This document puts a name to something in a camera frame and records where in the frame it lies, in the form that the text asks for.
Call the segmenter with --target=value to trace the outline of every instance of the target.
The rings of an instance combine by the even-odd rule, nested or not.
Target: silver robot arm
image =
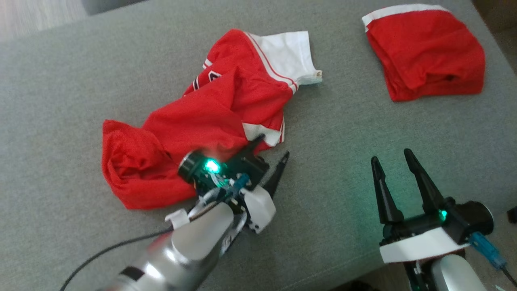
[[[234,226],[234,213],[227,204],[205,211],[158,237],[104,291],[196,290],[217,264],[223,240]]]
[[[152,242],[103,291],[196,290],[245,225],[259,234],[271,222],[272,198],[288,157],[287,152],[263,187],[239,187],[248,179],[241,175],[200,196],[190,213],[180,209],[168,215],[174,230]]]

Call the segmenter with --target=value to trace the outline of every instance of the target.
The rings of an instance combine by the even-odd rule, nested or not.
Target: black mount
[[[492,215],[483,204],[468,201],[457,205],[453,198],[444,198],[413,152],[405,149],[404,156],[409,170],[417,180],[424,214],[404,219],[402,211],[395,205],[388,189],[381,163],[374,156],[371,159],[373,183],[379,220],[381,224],[384,224],[384,239],[380,242],[381,246],[420,235],[437,227],[442,227],[457,244],[465,243],[468,237],[476,231],[480,231],[484,235],[493,231]],[[421,273],[415,272],[419,269],[417,264],[416,261],[404,262],[412,290],[435,290],[429,272],[425,271],[426,268],[423,268],[424,271]]]
[[[234,179],[237,181],[238,177],[245,173],[249,177],[245,188],[250,191],[255,189],[269,170],[269,164],[263,158],[254,154],[256,147],[263,140],[264,134],[260,134],[250,141],[249,144],[228,159],[228,161],[221,164],[221,171],[217,175],[224,179]],[[178,175],[187,183],[194,184],[199,195],[204,195],[209,190],[218,187],[207,170],[204,169],[208,159],[201,150],[196,150],[185,156],[178,169]],[[289,152],[286,152],[276,166],[275,172],[264,184],[264,189],[269,192],[271,197],[275,194],[288,159]]]

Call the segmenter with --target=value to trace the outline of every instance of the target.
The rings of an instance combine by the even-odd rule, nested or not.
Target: couch cushion
[[[426,1],[438,4],[441,1]],[[494,213],[517,205],[517,81],[468,0],[446,8],[486,53],[483,93],[396,104],[361,17],[402,0],[152,0],[0,44],[0,269],[5,290],[56,290],[87,257],[165,227],[168,209],[126,210],[100,170],[101,125],[142,125],[181,97],[212,44],[231,28],[308,30],[319,85],[285,108],[291,152],[259,236],[242,234],[201,290],[326,290],[382,265],[370,158],[399,208],[422,212],[405,164],[411,148],[444,195]],[[70,290],[92,290],[149,242],[112,251]]]

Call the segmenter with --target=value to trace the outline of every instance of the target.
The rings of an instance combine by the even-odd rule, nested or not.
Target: red jersey
[[[256,36],[230,30],[208,53],[183,97],[154,111],[142,128],[106,120],[102,172],[128,209],[165,207],[195,196],[177,169],[192,150],[225,161],[265,134],[260,150],[285,138],[283,106],[319,83],[307,32]]]
[[[444,7],[390,6],[367,14],[362,21],[383,65],[391,100],[483,90],[483,47]]]

